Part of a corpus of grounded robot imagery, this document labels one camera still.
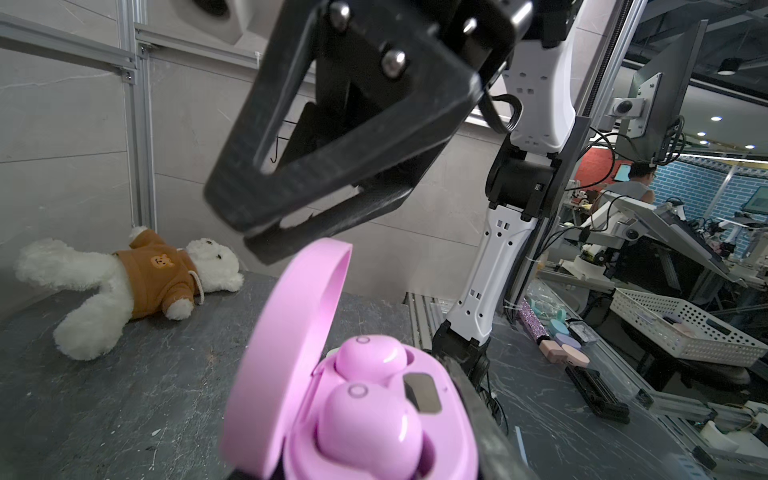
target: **person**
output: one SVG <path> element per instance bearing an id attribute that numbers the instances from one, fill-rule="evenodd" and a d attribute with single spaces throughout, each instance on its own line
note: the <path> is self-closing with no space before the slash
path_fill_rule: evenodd
<path id="1" fill-rule="evenodd" d="M 646 204 L 652 204 L 656 200 L 656 194 L 648 186 L 654 181 L 656 176 L 656 167 L 649 164 L 634 162 L 629 169 L 627 177 L 628 182 L 616 182 L 608 185 L 603 192 L 612 192 L 619 195 L 627 195 L 635 200 L 640 200 Z M 598 211 L 607 202 L 607 199 L 598 198 L 593 202 L 591 213 Z"/>

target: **perforated basket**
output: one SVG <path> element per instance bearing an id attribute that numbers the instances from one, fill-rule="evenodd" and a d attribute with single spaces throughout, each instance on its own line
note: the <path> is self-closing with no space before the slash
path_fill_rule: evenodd
<path id="1" fill-rule="evenodd" d="M 679 298 L 617 288 L 611 310 L 678 359 L 752 366 L 768 352 L 765 343 Z M 682 320 L 695 338 L 662 318 L 670 313 Z"/>

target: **pink earbud case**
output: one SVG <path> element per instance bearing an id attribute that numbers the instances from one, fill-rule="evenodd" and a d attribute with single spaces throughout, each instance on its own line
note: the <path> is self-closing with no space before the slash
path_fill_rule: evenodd
<path id="1" fill-rule="evenodd" d="M 221 452 L 287 480 L 477 478 L 472 427 L 448 373 L 389 336 L 348 339 L 318 364 L 352 245 L 321 239 L 286 268 L 250 337 Z"/>

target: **blue brick wall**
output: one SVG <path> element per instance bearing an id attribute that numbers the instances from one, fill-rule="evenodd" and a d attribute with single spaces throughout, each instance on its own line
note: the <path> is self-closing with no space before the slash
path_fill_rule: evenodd
<path id="1" fill-rule="evenodd" d="M 693 219 L 704 215 L 725 177 L 721 171 L 676 161 L 656 169 L 650 188 L 656 193 L 656 205 L 669 197 L 680 198 L 685 202 L 685 216 Z"/>
<path id="2" fill-rule="evenodd" d="M 686 159 L 675 161 L 666 167 L 659 167 L 656 170 L 656 178 L 650 185 L 656 193 L 655 204 L 661 205 L 669 197 L 678 197 L 685 202 L 685 213 L 689 219 L 702 217 L 720 185 L 725 181 L 729 169 L 728 165 L 707 159 Z M 758 187 L 766 186 L 768 186 L 768 170 L 740 167 L 728 183 L 710 217 L 731 218 Z M 753 216 L 755 220 L 766 221 L 763 215 Z M 737 256 L 744 252 L 748 243 L 749 238 L 746 234 L 742 234 L 737 239 Z"/>

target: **pink earbud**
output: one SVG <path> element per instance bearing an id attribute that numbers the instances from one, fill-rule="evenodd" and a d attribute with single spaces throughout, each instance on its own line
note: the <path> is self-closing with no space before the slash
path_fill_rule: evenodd
<path id="1" fill-rule="evenodd" d="M 378 480 L 411 479 L 422 440 L 422 422 L 413 405 L 375 383 L 337 386 L 317 420 L 317 446 L 326 457 Z"/>
<path id="2" fill-rule="evenodd" d="M 406 349 L 386 335 L 353 337 L 336 354 L 336 371 L 350 382 L 380 383 L 407 365 Z"/>

